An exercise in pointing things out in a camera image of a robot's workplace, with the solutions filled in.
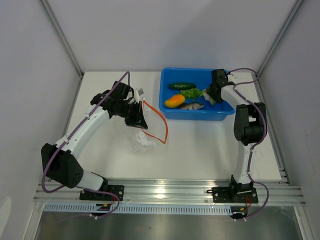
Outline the clear zip bag orange zipper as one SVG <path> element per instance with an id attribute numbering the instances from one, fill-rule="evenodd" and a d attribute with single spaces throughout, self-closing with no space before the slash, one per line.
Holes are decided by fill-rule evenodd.
<path id="1" fill-rule="evenodd" d="M 130 150 L 147 154 L 166 149 L 169 126 L 163 114 L 142 97 L 142 113 L 148 129 L 130 127 L 128 131 Z"/>

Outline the white green cauliflower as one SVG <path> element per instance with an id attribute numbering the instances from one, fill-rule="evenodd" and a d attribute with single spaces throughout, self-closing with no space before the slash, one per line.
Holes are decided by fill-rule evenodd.
<path id="1" fill-rule="evenodd" d="M 212 106 L 214 106 L 216 104 L 216 101 L 207 93 L 207 90 L 204 89 L 202 91 L 202 96 L 204 97 L 204 99 L 206 101 L 208 101 Z"/>

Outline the green grape bunch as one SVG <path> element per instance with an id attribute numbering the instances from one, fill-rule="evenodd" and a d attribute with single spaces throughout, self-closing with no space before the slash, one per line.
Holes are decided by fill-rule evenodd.
<path id="1" fill-rule="evenodd" d="M 199 88 L 191 88 L 191 89 L 185 89 L 181 90 L 180 94 L 183 95 L 186 99 L 195 100 L 198 97 L 201 97 L 204 94 L 204 89 Z"/>

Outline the yellow orange mango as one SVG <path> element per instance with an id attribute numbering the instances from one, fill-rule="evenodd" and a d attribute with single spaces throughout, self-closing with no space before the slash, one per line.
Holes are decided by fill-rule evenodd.
<path id="1" fill-rule="evenodd" d="M 186 98 L 182 94 L 175 94 L 164 102 L 167 108 L 177 108 L 186 101 Z"/>

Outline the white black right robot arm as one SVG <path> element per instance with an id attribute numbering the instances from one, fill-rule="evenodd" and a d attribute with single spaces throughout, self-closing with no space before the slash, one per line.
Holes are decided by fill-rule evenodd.
<path id="1" fill-rule="evenodd" d="M 214 203 L 258 203 L 258 195 L 251 174 L 254 150 L 267 135 L 266 105 L 252 102 L 245 97 L 232 80 L 231 72 L 224 69 L 211 71 L 211 84 L 205 89 L 206 100 L 216 103 L 226 101 L 235 109 L 233 134 L 238 145 L 237 163 L 228 186 L 216 186 L 207 190 Z"/>

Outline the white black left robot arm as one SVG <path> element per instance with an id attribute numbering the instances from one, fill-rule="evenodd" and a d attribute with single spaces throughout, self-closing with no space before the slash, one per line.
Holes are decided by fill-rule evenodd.
<path id="1" fill-rule="evenodd" d="M 90 190 L 97 200 L 108 196 L 108 180 L 84 170 L 78 158 L 93 135 L 113 116 L 124 119 L 128 127 L 148 129 L 143 116 L 141 88 L 115 82 L 112 89 L 95 95 L 79 120 L 64 137 L 54 144 L 46 143 L 41 149 L 43 178 L 49 178 L 67 188 Z"/>

